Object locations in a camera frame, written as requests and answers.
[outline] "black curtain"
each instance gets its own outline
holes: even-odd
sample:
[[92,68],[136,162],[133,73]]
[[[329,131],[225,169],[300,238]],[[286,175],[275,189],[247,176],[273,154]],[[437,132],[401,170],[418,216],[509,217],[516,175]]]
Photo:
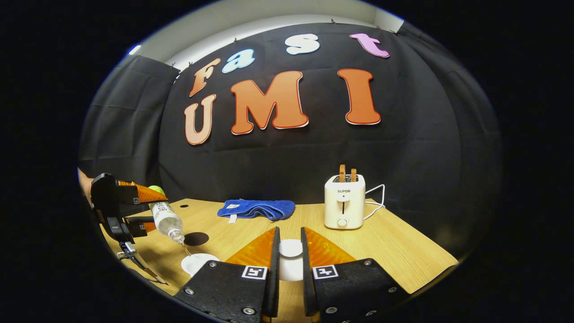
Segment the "black curtain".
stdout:
[[[285,39],[313,33],[316,52],[290,55]],[[391,57],[365,51],[353,33],[378,39]],[[255,61],[222,73],[226,59],[250,48]],[[192,98],[195,72],[216,58],[207,85]],[[348,92],[341,68],[373,74],[375,109],[382,121],[356,126],[344,116]],[[267,91],[280,72],[301,71],[300,102],[309,124],[296,129],[257,126],[235,136],[237,82],[252,79]],[[202,144],[185,139],[183,111],[216,94],[212,129]],[[196,129],[203,125],[198,109]],[[502,151],[494,110],[484,91],[439,43],[404,23],[398,35],[367,26],[302,24],[269,30],[229,44],[182,71],[166,102],[160,131],[164,190],[175,200],[289,199],[322,203],[325,181],[339,164],[356,168],[367,189],[386,185],[385,206],[463,258],[482,236],[501,185]],[[381,191],[367,198],[380,201]]]
[[[501,193],[503,152],[495,111],[478,82],[449,50],[406,21],[397,33],[442,85],[460,138],[460,176],[450,211],[436,210],[430,218],[423,212],[414,212],[409,223],[453,255],[462,257],[470,251],[470,244],[484,234]],[[405,205],[398,203],[395,211],[409,212]]]
[[80,139],[79,167],[138,184],[161,185],[158,139],[165,101],[179,70],[143,56],[126,57],[94,96]]

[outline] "pink letter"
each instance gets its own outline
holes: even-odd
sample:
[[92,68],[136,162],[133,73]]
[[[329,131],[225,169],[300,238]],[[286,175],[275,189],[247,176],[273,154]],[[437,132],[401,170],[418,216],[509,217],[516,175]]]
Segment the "pink letter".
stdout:
[[367,36],[367,34],[352,34],[349,36],[353,39],[359,40],[359,43],[363,46],[364,50],[375,56],[384,58],[391,56],[387,51],[382,51],[375,45],[381,43],[378,39],[371,38]]

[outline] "letter m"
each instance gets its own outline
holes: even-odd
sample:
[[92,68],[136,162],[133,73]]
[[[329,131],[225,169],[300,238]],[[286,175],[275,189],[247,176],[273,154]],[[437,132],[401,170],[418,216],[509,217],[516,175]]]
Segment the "letter m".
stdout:
[[303,73],[289,71],[275,76],[266,94],[253,80],[244,80],[231,87],[235,94],[235,124],[233,134],[246,134],[253,130],[247,119],[251,113],[260,129],[267,128],[273,108],[276,110],[272,124],[277,129],[299,128],[309,123],[309,118],[301,110],[299,100],[299,80]]

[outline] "toaster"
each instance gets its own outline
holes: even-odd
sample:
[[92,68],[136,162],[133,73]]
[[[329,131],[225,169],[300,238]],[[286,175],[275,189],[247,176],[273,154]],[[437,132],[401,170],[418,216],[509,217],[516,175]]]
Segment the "toaster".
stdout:
[[325,183],[325,226],[356,229],[363,225],[365,183],[362,175],[335,175]]

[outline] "screw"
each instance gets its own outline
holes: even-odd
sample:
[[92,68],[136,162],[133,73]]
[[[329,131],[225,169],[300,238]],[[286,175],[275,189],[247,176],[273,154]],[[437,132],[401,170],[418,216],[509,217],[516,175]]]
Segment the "screw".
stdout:
[[247,315],[253,315],[255,314],[255,310],[250,308],[250,307],[244,307],[243,308],[243,312]]

